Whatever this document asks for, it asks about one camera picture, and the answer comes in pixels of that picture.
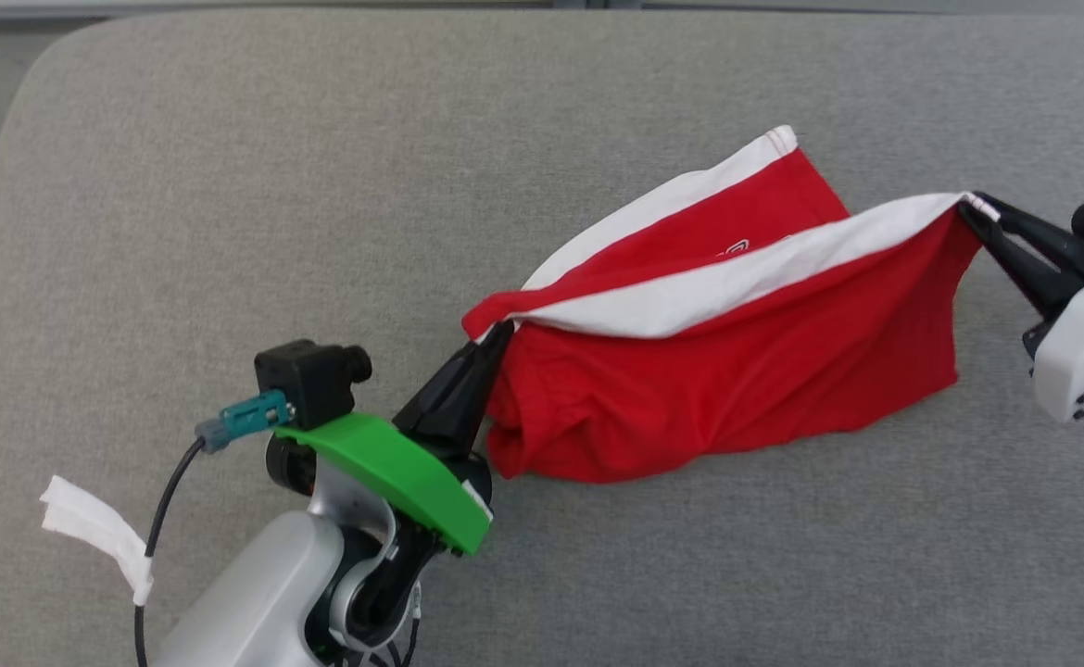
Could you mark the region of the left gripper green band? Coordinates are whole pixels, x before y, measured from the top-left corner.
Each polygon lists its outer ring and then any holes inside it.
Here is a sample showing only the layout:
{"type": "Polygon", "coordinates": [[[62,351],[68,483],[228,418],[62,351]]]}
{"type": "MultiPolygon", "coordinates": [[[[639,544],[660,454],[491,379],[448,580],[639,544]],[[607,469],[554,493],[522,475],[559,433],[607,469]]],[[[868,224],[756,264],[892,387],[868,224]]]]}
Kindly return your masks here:
{"type": "Polygon", "coordinates": [[[309,510],[352,526],[364,524],[361,513],[371,510],[373,526],[382,528],[385,512],[378,506],[385,501],[440,535],[450,549],[477,553],[491,511],[422,447],[472,450],[515,331],[513,322],[496,322],[482,342],[466,343],[398,411],[397,428],[356,412],[310,431],[276,427],[275,435],[317,452],[309,510]]]}

